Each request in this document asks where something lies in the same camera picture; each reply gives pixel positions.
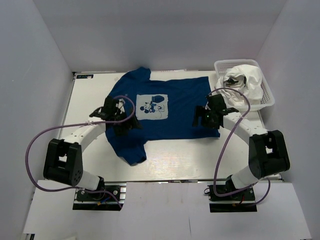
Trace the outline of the white t shirt black print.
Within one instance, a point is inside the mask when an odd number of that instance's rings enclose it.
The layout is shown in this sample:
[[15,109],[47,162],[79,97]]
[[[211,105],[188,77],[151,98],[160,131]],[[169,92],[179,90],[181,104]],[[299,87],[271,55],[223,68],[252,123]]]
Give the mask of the white t shirt black print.
[[245,106],[247,101],[244,98],[247,86],[247,78],[243,74],[228,73],[217,80],[214,88],[219,89],[221,94],[230,106]]

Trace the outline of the blue mickey t shirt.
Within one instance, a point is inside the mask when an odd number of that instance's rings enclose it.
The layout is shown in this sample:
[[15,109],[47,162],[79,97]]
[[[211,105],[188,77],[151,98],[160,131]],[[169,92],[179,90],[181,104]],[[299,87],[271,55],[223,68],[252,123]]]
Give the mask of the blue mickey t shirt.
[[218,138],[217,129],[193,127],[196,106],[207,103],[211,92],[209,78],[151,80],[151,70],[140,67],[124,74],[114,85],[111,97],[126,96],[132,103],[125,104],[135,115],[141,129],[132,129],[124,136],[116,136],[112,128],[105,135],[115,154],[129,165],[147,159],[144,145],[148,141]]

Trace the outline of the white t shirt red print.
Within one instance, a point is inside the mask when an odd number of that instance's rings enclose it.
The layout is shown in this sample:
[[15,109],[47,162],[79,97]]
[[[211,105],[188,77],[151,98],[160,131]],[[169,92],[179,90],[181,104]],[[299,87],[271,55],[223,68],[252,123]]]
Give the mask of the white t shirt red print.
[[263,97],[262,80],[262,71],[259,67],[241,64],[226,71],[222,85],[241,92],[251,105],[258,105]]

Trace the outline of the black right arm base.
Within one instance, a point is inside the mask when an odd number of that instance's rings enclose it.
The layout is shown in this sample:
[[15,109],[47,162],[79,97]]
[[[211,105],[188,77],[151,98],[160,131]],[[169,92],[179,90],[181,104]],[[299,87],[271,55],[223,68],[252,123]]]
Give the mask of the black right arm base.
[[233,195],[218,197],[214,193],[213,185],[208,185],[203,193],[208,196],[211,213],[257,212],[256,197],[252,188]]

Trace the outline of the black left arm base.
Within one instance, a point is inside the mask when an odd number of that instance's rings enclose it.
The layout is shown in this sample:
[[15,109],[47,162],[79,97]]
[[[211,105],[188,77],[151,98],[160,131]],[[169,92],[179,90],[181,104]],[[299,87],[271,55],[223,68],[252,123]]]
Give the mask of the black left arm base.
[[[126,183],[105,183],[104,189],[117,199],[121,207],[126,198]],[[108,193],[88,193],[84,190],[76,190],[72,209],[76,211],[116,211],[121,207]]]

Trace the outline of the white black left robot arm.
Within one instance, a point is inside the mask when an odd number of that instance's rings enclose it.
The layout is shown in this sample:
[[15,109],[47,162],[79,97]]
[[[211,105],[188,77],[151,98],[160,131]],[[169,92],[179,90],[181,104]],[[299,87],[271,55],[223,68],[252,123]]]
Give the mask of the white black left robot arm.
[[122,137],[141,125],[135,116],[134,102],[124,96],[107,96],[104,104],[96,108],[84,123],[77,123],[77,130],[61,138],[52,139],[47,148],[43,176],[88,193],[101,193],[103,178],[83,169],[83,152],[106,130]]

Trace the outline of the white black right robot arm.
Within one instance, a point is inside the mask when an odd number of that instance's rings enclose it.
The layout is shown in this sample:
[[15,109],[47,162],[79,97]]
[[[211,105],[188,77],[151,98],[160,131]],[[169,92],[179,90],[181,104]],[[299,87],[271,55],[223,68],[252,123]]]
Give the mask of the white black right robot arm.
[[213,185],[218,197],[240,193],[267,177],[288,171],[290,160],[284,135],[279,130],[267,130],[245,119],[237,109],[228,108],[221,94],[207,96],[207,106],[196,106],[194,127],[224,128],[230,131],[227,140],[237,135],[248,145],[248,164],[235,174],[230,175],[223,192]]

